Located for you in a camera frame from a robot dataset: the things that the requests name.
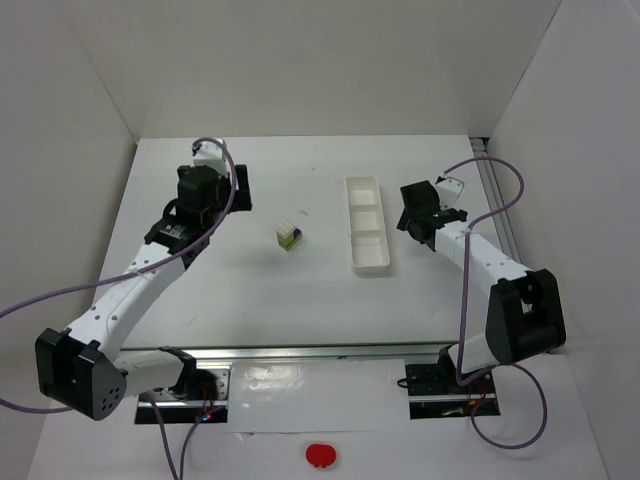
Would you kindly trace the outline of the white lego brick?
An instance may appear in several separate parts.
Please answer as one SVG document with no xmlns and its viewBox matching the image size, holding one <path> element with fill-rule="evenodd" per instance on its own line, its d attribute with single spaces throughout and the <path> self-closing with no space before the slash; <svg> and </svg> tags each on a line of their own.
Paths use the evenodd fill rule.
<svg viewBox="0 0 640 480">
<path fill-rule="evenodd" d="M 280 222 L 276 226 L 276 234 L 282 238 L 289 237 L 290 235 L 293 234 L 295 230 L 296 230 L 296 225 L 288 221 Z"/>
</svg>

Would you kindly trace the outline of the green lego brick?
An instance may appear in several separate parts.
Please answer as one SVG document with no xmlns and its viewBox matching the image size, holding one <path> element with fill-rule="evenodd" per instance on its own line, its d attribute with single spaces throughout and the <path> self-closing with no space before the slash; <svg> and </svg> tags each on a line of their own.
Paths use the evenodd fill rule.
<svg viewBox="0 0 640 480">
<path fill-rule="evenodd" d="M 277 242 L 282 249 L 284 249 L 285 251 L 289 251 L 293 248 L 294 245 L 296 245 L 299 242 L 301 238 L 302 236 L 294 239 L 293 234 L 287 238 L 282 238 L 277 235 Z"/>
</svg>

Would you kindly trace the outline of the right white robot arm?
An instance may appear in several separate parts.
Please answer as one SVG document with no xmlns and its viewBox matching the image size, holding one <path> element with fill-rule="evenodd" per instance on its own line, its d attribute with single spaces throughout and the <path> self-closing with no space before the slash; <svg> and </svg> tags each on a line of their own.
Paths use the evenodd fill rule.
<svg viewBox="0 0 640 480">
<path fill-rule="evenodd" d="M 509 258 L 469 228 L 467 212 L 447 203 L 441 179 L 400 188 L 403 211 L 397 229 L 458 266 L 463 273 L 461 313 L 468 311 L 469 283 L 488 297 L 483 332 L 439 352 L 443 382 L 463 387 L 489 369 L 514 365 L 566 342 L 558 282 Z"/>
</svg>

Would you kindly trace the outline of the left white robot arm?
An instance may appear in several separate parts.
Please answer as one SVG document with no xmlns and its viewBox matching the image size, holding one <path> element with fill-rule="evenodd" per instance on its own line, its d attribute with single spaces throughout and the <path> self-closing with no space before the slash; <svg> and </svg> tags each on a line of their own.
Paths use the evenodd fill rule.
<svg viewBox="0 0 640 480">
<path fill-rule="evenodd" d="M 249 211 L 247 168 L 178 168 L 177 196 L 151 227 L 125 280 L 65 329 L 45 329 L 35 342 L 40 392 L 100 421 L 126 397 L 166 389 L 178 398 L 213 399 L 216 377 L 196 359 L 163 346 L 126 358 L 121 349 L 160 295 L 208 246 L 210 230 L 229 213 Z"/>
</svg>

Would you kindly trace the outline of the white three-compartment tray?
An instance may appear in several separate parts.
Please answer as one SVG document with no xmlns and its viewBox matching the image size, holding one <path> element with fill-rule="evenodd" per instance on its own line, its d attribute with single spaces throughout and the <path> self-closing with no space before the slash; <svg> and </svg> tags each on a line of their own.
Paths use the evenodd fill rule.
<svg viewBox="0 0 640 480">
<path fill-rule="evenodd" d="M 391 257 L 379 183 L 374 176 L 348 176 L 345 192 L 352 271 L 385 274 Z"/>
</svg>

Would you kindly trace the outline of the red round button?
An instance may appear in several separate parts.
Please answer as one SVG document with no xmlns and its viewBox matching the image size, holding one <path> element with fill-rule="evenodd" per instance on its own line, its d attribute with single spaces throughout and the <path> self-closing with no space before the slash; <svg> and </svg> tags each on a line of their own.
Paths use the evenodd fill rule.
<svg viewBox="0 0 640 480">
<path fill-rule="evenodd" d="M 326 443 L 312 443 L 305 451 L 307 462 L 318 469 L 331 468 L 337 461 L 336 449 Z"/>
</svg>

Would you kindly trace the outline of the aluminium rail right side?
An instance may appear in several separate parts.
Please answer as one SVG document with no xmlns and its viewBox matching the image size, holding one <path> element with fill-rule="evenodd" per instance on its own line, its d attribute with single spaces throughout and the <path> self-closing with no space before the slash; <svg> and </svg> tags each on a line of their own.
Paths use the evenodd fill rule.
<svg viewBox="0 0 640 480">
<path fill-rule="evenodd" d="M 475 157 L 488 154 L 488 137 L 470 137 L 469 141 Z M 499 207 L 503 207 L 505 200 L 498 185 L 497 178 L 497 173 L 500 172 L 503 165 L 489 161 L 480 161 L 477 162 L 476 165 L 487 198 L 489 210 L 493 211 Z M 476 230 L 481 232 L 494 246 L 499 247 L 508 257 L 518 262 L 521 261 L 511 222 L 506 212 L 499 213 L 491 219 L 484 220 L 479 227 L 476 227 Z"/>
</svg>

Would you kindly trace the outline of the aluminium rail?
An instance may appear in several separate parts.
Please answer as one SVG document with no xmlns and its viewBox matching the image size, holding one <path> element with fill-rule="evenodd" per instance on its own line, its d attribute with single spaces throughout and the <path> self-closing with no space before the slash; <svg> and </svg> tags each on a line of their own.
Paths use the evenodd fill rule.
<svg viewBox="0 0 640 480">
<path fill-rule="evenodd" d="M 441 342 L 400 342 L 286 346 L 240 347 L 180 347 L 202 361 L 302 361 L 302 360 L 361 360 L 386 358 L 438 358 L 439 351 L 447 346 Z"/>
<path fill-rule="evenodd" d="M 488 154 L 488 137 L 470 137 L 469 141 L 475 157 Z M 503 207 L 505 200 L 498 185 L 497 178 L 497 173 L 500 172 L 503 165 L 489 161 L 480 161 L 477 162 L 476 165 L 487 198 L 489 210 L 493 211 L 499 207 Z M 476 227 L 476 230 L 481 232 L 494 246 L 499 247 L 508 257 L 518 262 L 521 261 L 511 222 L 506 212 L 499 213 L 491 219 L 484 220 L 479 227 Z"/>
</svg>

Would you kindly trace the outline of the aluminium rail front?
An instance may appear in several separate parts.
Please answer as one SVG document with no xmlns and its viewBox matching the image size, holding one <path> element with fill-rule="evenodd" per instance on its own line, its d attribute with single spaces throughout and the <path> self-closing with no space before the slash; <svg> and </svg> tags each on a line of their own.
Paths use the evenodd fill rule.
<svg viewBox="0 0 640 480">
<path fill-rule="evenodd" d="M 400 342 L 286 346 L 240 347 L 180 347 L 202 361 L 302 361 L 302 360 L 361 360 L 386 358 L 438 358 L 439 351 L 447 346 L 441 342 Z"/>
</svg>

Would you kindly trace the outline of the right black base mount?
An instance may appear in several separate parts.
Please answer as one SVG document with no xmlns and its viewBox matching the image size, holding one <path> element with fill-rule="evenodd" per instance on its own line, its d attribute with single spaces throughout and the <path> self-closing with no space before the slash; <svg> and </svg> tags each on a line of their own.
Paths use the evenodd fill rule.
<svg viewBox="0 0 640 480">
<path fill-rule="evenodd" d="M 412 420 L 499 416 L 500 407 L 491 374 L 467 386 L 448 383 L 436 364 L 406 364 L 405 376 L 396 381 L 408 395 Z"/>
</svg>

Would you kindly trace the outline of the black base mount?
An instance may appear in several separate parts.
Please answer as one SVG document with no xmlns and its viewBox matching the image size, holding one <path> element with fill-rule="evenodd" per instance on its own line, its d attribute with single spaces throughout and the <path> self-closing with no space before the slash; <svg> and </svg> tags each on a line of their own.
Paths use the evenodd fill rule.
<svg viewBox="0 0 640 480">
<path fill-rule="evenodd" d="M 500 407 L 491 374 L 467 386 L 448 383 L 436 364 L 406 364 L 405 376 L 396 381 L 408 395 L 412 420 L 499 416 Z"/>
<path fill-rule="evenodd" d="M 149 397 L 158 407 L 162 420 L 168 425 L 188 425 L 201 419 L 204 424 L 224 424 L 228 421 L 228 395 L 231 365 L 199 362 L 204 370 L 195 384 L 182 393 L 155 389 Z"/>
</svg>

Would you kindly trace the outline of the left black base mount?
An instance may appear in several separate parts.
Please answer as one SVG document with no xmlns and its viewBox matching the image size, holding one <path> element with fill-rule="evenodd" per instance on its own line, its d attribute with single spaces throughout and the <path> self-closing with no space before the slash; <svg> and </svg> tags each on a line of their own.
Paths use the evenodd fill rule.
<svg viewBox="0 0 640 480">
<path fill-rule="evenodd" d="M 182 393 L 155 389 L 149 397 L 158 407 L 162 420 L 168 425 L 188 425 L 201 419 L 204 424 L 224 424 L 228 421 L 228 395 L 231 365 L 199 362 L 204 370 L 195 384 Z"/>
</svg>

